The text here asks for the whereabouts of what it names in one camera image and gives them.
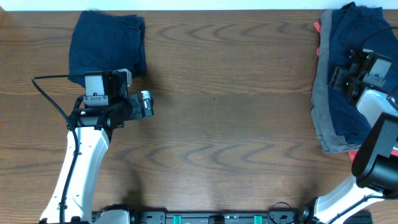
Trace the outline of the dark blue shorts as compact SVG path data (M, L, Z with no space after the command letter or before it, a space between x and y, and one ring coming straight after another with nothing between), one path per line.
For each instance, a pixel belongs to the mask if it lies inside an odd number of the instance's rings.
M385 30L365 40L375 31L389 26L381 7L369 8L351 3L343 9L333 11L328 75L331 76L336 67L348 67L351 63L350 52L363 46L393 59L382 88L384 91L392 91L397 86L397 38L393 31ZM330 88L328 94L336 135L343 137L350 145L362 144L371 130L366 118L350 105L343 92Z

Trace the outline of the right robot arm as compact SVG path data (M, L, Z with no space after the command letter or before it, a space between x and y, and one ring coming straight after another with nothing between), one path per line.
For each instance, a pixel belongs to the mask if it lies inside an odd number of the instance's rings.
M397 101L382 90L392 66L390 57L369 49L351 54L348 68L337 67L328 83L348 99L371 125L356 153L351 175L330 193L314 198L296 218L296 223L370 223L358 212L385 200L397 199Z

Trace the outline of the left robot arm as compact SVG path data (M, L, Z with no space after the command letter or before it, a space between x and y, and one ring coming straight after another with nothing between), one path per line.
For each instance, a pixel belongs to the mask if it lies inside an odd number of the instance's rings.
M40 223L130 223L128 208L111 208L92 216L98 173L115 129L127 121L153 116L149 91L130 94L132 74L124 68L87 72L81 76L86 93L79 96L72 112L66 114L51 97L38 91L66 121L67 151L58 181Z

